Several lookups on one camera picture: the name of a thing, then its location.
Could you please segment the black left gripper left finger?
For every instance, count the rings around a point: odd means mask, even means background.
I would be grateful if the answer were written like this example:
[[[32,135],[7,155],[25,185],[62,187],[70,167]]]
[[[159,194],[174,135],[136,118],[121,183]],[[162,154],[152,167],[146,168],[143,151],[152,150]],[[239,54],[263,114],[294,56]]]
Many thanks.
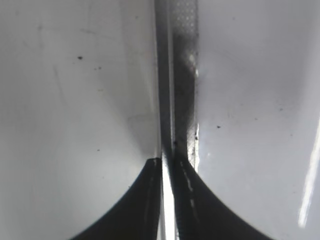
[[[74,240],[156,240],[162,160],[150,158],[122,198]]]

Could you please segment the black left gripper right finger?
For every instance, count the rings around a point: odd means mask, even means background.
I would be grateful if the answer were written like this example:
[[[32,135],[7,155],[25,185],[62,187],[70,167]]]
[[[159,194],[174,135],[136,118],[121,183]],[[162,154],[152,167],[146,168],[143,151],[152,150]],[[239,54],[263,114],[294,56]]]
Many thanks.
[[[202,181],[187,157],[176,151],[170,164],[174,208],[181,240],[267,240]]]

